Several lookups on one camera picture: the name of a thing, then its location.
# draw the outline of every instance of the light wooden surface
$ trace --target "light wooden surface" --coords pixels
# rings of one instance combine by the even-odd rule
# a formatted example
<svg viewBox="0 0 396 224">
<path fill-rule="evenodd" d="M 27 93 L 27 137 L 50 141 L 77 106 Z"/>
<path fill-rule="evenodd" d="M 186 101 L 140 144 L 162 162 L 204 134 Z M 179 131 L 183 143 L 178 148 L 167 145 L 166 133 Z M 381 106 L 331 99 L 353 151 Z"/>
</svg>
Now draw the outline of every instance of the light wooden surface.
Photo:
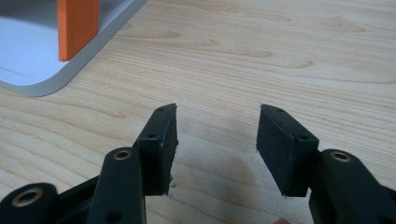
<svg viewBox="0 0 396 224">
<path fill-rule="evenodd" d="M 260 104 L 396 189 L 396 2 L 149 0 L 62 90 L 0 90 L 0 197 L 98 175 L 170 103 L 176 187 L 147 197 L 148 223 L 312 223 L 255 149 Z"/>
</svg>

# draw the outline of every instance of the white shelf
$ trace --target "white shelf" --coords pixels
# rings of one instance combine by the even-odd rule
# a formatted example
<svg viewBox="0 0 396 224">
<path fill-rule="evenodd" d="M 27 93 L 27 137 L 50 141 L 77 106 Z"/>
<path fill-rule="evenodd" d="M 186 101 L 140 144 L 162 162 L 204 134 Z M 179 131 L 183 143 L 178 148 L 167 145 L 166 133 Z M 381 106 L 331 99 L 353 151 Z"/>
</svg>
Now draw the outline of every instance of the white shelf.
<svg viewBox="0 0 396 224">
<path fill-rule="evenodd" d="M 0 87 L 27 96 L 59 90 L 146 2 L 100 0 L 98 35 L 60 62 L 56 1 L 0 0 Z"/>
</svg>

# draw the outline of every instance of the wood grain surface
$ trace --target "wood grain surface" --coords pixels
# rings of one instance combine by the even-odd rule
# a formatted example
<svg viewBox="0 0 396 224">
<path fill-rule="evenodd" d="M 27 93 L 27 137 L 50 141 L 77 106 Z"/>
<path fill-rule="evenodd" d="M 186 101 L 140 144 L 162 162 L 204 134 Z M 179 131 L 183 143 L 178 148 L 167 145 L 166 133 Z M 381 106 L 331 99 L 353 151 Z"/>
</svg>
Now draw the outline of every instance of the wood grain surface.
<svg viewBox="0 0 396 224">
<path fill-rule="evenodd" d="M 149 0 L 60 91 L 0 90 L 0 198 L 98 175 L 170 103 L 174 188 L 147 197 L 148 223 L 313 222 L 255 149 L 260 104 L 396 189 L 396 2 Z"/>
</svg>

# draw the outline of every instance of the orange block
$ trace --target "orange block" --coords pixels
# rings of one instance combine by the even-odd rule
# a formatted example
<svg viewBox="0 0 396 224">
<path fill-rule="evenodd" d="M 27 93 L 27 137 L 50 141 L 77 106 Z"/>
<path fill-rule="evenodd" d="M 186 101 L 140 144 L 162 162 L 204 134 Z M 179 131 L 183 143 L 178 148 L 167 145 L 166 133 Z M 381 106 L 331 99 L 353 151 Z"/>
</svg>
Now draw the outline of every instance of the orange block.
<svg viewBox="0 0 396 224">
<path fill-rule="evenodd" d="M 73 58 L 99 30 L 99 0 L 58 0 L 59 60 Z"/>
</svg>

